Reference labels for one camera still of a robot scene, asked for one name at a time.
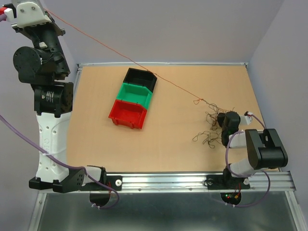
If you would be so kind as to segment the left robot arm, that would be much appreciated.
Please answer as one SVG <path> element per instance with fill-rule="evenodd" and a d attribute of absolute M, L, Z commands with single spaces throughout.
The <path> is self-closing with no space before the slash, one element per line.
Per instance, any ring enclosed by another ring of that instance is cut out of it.
<path fill-rule="evenodd" d="M 66 162 L 66 141 L 73 110 L 74 84 L 64 82 L 70 74 L 58 39 L 65 34 L 55 23 L 12 28 L 29 38 L 13 55 L 19 81 L 34 92 L 34 111 L 39 127 L 39 164 L 29 187 L 57 193 L 101 190 L 107 185 L 104 167 L 72 167 Z"/>

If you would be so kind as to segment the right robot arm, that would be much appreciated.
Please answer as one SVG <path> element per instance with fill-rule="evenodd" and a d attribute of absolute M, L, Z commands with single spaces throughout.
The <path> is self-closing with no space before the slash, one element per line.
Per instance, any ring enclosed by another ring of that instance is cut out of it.
<path fill-rule="evenodd" d="M 277 131 L 266 128 L 253 113 L 218 113 L 217 122 L 221 127 L 221 142 L 226 147 L 226 167 L 219 180 L 223 187 L 243 186 L 245 179 L 258 171 L 287 165 L 288 154 Z M 247 158 L 230 164 L 229 150 L 240 148 L 246 148 Z"/>

